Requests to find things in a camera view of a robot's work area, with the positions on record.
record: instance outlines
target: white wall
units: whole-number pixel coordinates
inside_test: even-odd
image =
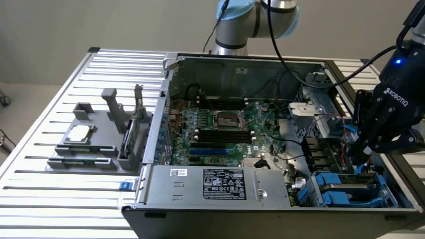
[[[61,84],[90,46],[201,51],[218,0],[0,0],[0,82]],[[370,58],[416,0],[300,0],[288,56]],[[253,39],[252,54],[273,54]]]

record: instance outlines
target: warning label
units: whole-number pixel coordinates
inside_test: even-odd
[[[246,200],[244,170],[204,169],[205,199]]]

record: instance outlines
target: metal slotted tabletop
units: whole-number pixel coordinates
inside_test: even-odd
[[[120,182],[132,176],[45,173],[46,158],[73,120],[74,103],[108,109],[102,88],[117,88],[117,102],[134,108],[134,85],[144,85],[144,105],[153,112],[160,93],[164,53],[100,49],[88,53],[0,168],[0,238],[137,238],[117,209]],[[333,59],[348,76],[360,60]],[[350,80],[353,88],[370,90],[378,71],[369,67]],[[406,155],[425,180],[425,154]],[[425,227],[386,234],[381,239],[420,239]]]

